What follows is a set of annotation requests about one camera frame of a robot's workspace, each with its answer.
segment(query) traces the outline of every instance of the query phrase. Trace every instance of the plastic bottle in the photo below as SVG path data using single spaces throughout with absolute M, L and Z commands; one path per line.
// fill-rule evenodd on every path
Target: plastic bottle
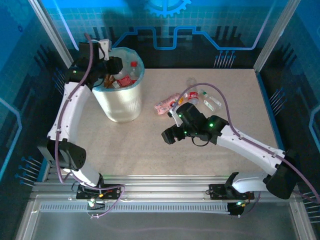
M 199 91 L 199 97 L 212 112 L 222 108 L 222 103 L 215 97 L 208 95 L 203 89 Z
M 186 81 L 186 85 L 188 87 L 194 85 L 197 83 L 197 80 L 194 77 L 189 77 Z M 188 90 L 188 101 L 193 104 L 193 105 L 197 105 L 199 102 L 199 94 L 197 91 L 197 87 L 193 87 L 191 89 Z
M 128 72 L 123 67 L 118 74 L 113 75 L 114 79 L 120 85 L 120 87 L 126 87 L 131 84 L 131 79 Z
M 137 61 L 130 62 L 131 72 L 130 72 L 129 76 L 130 76 L 132 84 L 134 84 L 140 76 L 140 74 L 138 73 L 137 65 L 138 65 Z

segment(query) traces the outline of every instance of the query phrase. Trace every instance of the pink wrapper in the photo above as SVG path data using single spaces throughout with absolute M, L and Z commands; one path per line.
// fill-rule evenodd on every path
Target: pink wrapper
M 170 97 L 168 97 L 167 99 L 154 105 L 154 108 L 156 109 L 157 114 L 161 115 L 161 114 L 165 114 L 167 111 L 169 111 L 169 109 L 171 109 L 174 106 L 174 104 L 178 100 L 179 96 L 180 96 L 180 93 L 175 93 L 175 94 L 171 95 Z M 183 102 L 183 100 L 184 99 L 182 97 L 179 101 L 179 104 L 181 104 Z

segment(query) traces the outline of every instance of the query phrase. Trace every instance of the blue wall panel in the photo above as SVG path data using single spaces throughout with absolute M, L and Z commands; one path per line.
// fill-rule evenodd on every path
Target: blue wall panel
M 0 239 L 11 240 L 40 169 L 24 159 L 43 161 L 37 143 L 57 114 L 55 73 L 65 67 L 28 0 L 0 1 L 0 32 Z
M 320 190 L 320 5 L 302 0 L 261 71 L 285 149 Z M 302 191 L 310 192 L 304 184 Z M 319 221 L 319 213 L 310 213 Z M 320 234 L 320 227 L 315 225 Z
M 226 67 L 251 68 L 286 2 L 43 1 L 74 58 L 78 42 L 85 41 L 87 32 L 97 40 L 111 39 L 113 47 L 135 49 L 147 68 L 216 68 L 220 51 L 229 51 Z M 151 53 L 157 60 L 146 61 Z M 167 56 L 174 60 L 159 60 Z M 192 56 L 201 62 L 190 62 Z

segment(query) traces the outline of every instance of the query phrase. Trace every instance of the metal frame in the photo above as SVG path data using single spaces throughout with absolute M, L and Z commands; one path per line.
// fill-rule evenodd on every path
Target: metal frame
M 28 1 L 32 6 L 39 21 L 41 22 L 42 26 L 44 27 L 46 33 L 48 34 L 49 38 L 51 39 L 53 45 L 55 46 L 56 50 L 61 56 L 64 64 L 66 65 L 67 68 L 69 68 L 74 60 L 71 57 L 71 54 L 69 53 L 60 34 L 56 30 L 56 27 L 52 22 L 51 18 L 49 17 L 46 11 L 46 8 L 43 6 L 41 1 L 38 1 L 38 0 L 28 0 Z
M 124 184 L 125 193 L 120 204 L 222 204 L 226 200 L 210 200 L 205 191 L 209 184 L 223 184 L 227 177 L 223 176 L 163 176 L 163 175 L 129 175 L 129 176 L 105 176 L 106 184 Z M 71 191 L 73 180 L 66 184 L 59 183 L 56 179 L 48 182 L 36 182 L 29 202 L 24 212 L 17 240 L 28 240 L 32 238 L 37 224 L 39 212 L 41 212 L 42 203 L 59 204 L 79 204 L 85 203 L 85 200 L 76 200 L 76 194 Z M 292 221 L 297 228 L 297 236 L 302 240 L 311 240 L 314 236 L 310 221 L 304 204 L 299 197 L 291 196 L 289 200 L 283 200 L 273 196 L 269 192 L 262 192 L 261 203 L 288 203 L 290 202 L 291 211 L 294 213 Z
M 45 161 L 46 161 L 46 165 L 45 165 L 45 170 L 44 170 L 43 176 L 41 178 L 41 182 L 45 182 L 47 180 L 49 172 L 50 172 L 50 168 L 51 168 L 51 165 L 49 164 L 49 162 L 47 162 L 47 160 L 44 158 L 43 162 L 45 162 Z
M 293 196 L 293 201 L 290 202 L 290 209 L 297 236 L 299 236 L 301 240 L 316 240 L 317 238 L 310 223 L 305 205 L 300 197 Z
M 301 0 L 289 0 L 284 7 L 280 17 L 276 21 L 270 36 L 268 37 L 260 55 L 258 56 L 253 69 L 256 73 L 259 73 L 263 66 L 265 65 L 269 55 L 273 51 L 274 47 L 276 46 L 279 38 L 284 33 L 286 26 L 288 25 L 291 17 L 295 13 L 299 3 Z

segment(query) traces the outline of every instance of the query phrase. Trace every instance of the enclosure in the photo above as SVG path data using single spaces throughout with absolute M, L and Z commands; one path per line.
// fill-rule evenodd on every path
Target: enclosure
M 95 229 L 97 238 L 107 230 L 113 238 L 160 238 L 163 231 L 165 238 L 179 239 L 192 227 L 190 239 L 319 238 L 319 204 L 294 195 L 283 201 L 262 194 L 252 216 L 238 223 L 200 211 L 160 210 L 166 203 L 211 206 L 204 194 L 208 184 L 261 168 L 213 144 L 196 147 L 185 139 L 167 145 L 161 132 L 174 121 L 153 110 L 170 94 L 181 93 L 188 77 L 214 84 L 225 94 L 235 126 L 262 143 L 297 151 L 301 172 L 320 191 L 318 1 L 5 0 L 0 19 L 0 199 L 6 219 L 0 223 L 1 239 L 81 239 L 84 226 Z M 137 119 L 109 120 L 91 94 L 78 126 L 77 144 L 87 161 L 106 181 L 130 185 L 124 197 L 134 210 L 119 207 L 101 219 L 105 225 L 114 220 L 109 230 L 90 222 L 85 209 L 46 208 L 79 203 L 71 190 L 74 181 L 61 185 L 57 169 L 37 148 L 56 119 L 65 74 L 79 57 L 79 42 L 86 42 L 84 33 L 111 40 L 112 48 L 135 50 L 145 67 Z M 222 101 L 213 89 L 205 90 Z M 208 108 L 198 108 L 210 116 Z M 226 119 L 226 108 L 217 115 Z M 302 181 L 297 188 L 315 197 Z M 137 213 L 146 203 L 158 204 L 157 210 Z M 192 219 L 192 226 L 184 218 Z M 212 227 L 210 221 L 221 223 Z M 75 233 L 72 226 L 84 232 Z

